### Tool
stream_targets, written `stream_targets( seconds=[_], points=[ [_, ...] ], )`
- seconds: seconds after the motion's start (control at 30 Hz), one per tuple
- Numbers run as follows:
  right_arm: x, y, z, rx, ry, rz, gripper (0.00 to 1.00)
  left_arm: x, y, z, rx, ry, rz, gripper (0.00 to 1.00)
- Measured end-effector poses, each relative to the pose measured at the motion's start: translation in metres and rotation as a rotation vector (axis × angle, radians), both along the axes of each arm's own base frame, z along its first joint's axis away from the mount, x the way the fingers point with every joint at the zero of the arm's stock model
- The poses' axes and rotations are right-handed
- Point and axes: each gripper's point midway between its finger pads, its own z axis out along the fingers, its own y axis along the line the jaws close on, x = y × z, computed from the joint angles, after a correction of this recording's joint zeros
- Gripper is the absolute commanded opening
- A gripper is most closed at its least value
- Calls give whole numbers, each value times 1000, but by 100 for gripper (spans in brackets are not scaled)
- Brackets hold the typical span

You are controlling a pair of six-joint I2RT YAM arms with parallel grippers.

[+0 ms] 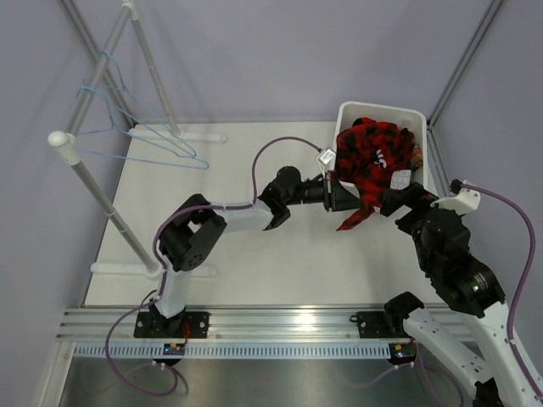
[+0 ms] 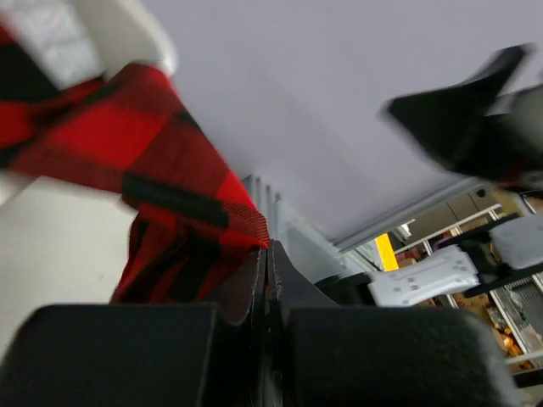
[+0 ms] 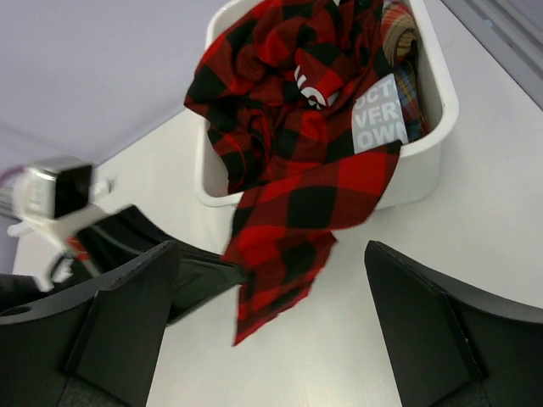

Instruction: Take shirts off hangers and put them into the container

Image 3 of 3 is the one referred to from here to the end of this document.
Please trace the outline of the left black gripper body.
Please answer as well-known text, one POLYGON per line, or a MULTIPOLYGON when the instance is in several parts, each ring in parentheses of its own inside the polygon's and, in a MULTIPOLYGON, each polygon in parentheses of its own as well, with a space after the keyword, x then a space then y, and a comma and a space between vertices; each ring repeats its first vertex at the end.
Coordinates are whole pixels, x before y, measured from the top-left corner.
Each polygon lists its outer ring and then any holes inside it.
POLYGON ((66 250, 48 267, 51 293, 101 276, 106 271, 105 241, 95 231, 79 231, 65 242, 66 250))

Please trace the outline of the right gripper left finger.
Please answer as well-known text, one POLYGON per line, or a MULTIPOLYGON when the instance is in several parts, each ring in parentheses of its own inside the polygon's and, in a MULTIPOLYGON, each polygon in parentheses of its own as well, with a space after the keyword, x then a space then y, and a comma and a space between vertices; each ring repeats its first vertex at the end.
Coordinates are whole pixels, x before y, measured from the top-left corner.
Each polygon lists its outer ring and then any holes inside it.
POLYGON ((179 255, 161 243, 99 277, 1 313, 3 406, 144 406, 179 255))

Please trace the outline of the brown plaid shirt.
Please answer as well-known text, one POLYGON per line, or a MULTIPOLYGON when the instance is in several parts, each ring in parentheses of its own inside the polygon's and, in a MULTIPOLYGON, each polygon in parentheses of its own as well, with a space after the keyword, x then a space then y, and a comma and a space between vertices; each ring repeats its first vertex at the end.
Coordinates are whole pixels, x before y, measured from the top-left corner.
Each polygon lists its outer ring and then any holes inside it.
POLYGON ((418 28, 402 1, 383 2, 381 35, 385 58, 394 68, 407 140, 415 142, 428 134, 428 126, 418 97, 418 28))

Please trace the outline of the red black plaid shirt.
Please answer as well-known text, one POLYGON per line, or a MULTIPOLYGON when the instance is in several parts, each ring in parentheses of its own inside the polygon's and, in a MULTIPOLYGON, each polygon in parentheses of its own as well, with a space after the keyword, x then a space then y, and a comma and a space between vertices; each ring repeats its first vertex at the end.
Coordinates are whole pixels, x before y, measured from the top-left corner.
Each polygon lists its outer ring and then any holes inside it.
POLYGON ((380 1, 264 1, 208 47, 186 107, 241 199, 222 258, 246 275, 237 342, 306 297, 334 232, 375 210, 400 143, 357 153, 356 99, 393 66, 380 1))

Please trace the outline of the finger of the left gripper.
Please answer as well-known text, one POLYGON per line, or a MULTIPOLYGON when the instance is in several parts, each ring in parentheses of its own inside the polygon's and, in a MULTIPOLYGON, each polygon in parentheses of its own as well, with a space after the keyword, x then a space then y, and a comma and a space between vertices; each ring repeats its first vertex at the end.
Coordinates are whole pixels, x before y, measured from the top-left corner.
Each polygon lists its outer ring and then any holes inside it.
POLYGON ((199 309, 215 297, 246 281, 243 269, 205 251, 181 251, 167 324, 199 309))
POLYGON ((169 239, 135 205, 78 231, 78 241, 100 273, 113 270, 169 239))

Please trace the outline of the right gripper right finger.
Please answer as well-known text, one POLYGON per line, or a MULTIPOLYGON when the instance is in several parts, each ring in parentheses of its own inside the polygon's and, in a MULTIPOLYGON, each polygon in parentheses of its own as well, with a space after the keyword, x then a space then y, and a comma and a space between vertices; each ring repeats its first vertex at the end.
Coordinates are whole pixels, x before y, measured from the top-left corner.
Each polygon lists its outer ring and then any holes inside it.
POLYGON ((381 243, 364 262, 404 406, 540 406, 542 310, 381 243))

